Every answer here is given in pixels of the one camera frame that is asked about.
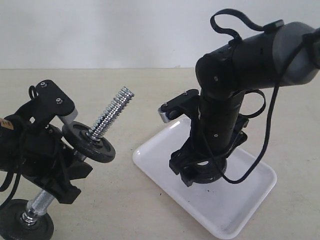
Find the white tray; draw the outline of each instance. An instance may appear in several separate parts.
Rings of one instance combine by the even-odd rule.
[[[240,184],[224,179],[186,187],[169,168],[172,152],[189,137],[190,119],[181,117],[141,145],[134,163],[216,238],[235,238],[277,182],[275,171],[260,162]],[[226,176],[241,177],[256,158],[239,147],[228,158]]]

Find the round base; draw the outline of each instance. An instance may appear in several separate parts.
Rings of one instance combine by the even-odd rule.
[[[4,240],[50,240],[54,233],[54,223],[46,214],[35,225],[27,226],[21,220],[26,210],[27,200],[14,199],[0,211],[0,236]]]

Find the screw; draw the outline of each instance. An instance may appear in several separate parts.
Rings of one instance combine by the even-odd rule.
[[[28,201],[20,219],[27,226],[35,225],[37,220],[47,213],[47,208],[54,199],[54,196],[42,190],[35,199]]]
[[[55,101],[56,101],[56,104],[62,104],[63,102],[63,100],[60,97],[58,97]]]
[[[41,86],[42,88],[45,88],[45,87],[47,86],[47,84],[43,81],[43,82],[40,83],[40,86]]]
[[[95,124],[89,129],[87,136],[94,141],[100,141],[134,96],[135,95],[125,86],[121,88]]]

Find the beige table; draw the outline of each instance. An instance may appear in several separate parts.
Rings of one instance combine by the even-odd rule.
[[[133,163],[134,150],[166,125],[157,109],[181,92],[198,88],[193,69],[1,70],[0,111],[5,117],[28,101],[28,87],[54,80],[74,100],[77,121],[91,125],[122,86],[135,98],[106,134],[116,149],[108,164],[88,160],[92,173],[75,180],[82,194],[72,205],[49,207],[53,240],[214,240],[198,222]],[[279,91],[270,144],[264,161],[278,182],[235,240],[320,239],[320,75],[304,86]],[[265,91],[268,102],[271,90]],[[241,112],[262,103],[248,95]],[[266,113],[252,119],[242,146],[257,155]],[[39,189],[23,179],[15,198],[33,198]],[[8,192],[0,195],[3,201]]]

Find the black weight plate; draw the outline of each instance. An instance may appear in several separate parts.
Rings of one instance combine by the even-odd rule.
[[[91,140],[86,136],[89,129],[88,126],[73,121],[62,127],[62,133],[65,140],[81,154],[100,163],[111,162],[116,156],[114,147],[104,137],[99,142]]]
[[[27,226],[20,219],[26,209],[27,200],[14,199],[0,211],[0,235],[4,240],[50,240],[54,234],[54,223],[46,214],[35,225]]]

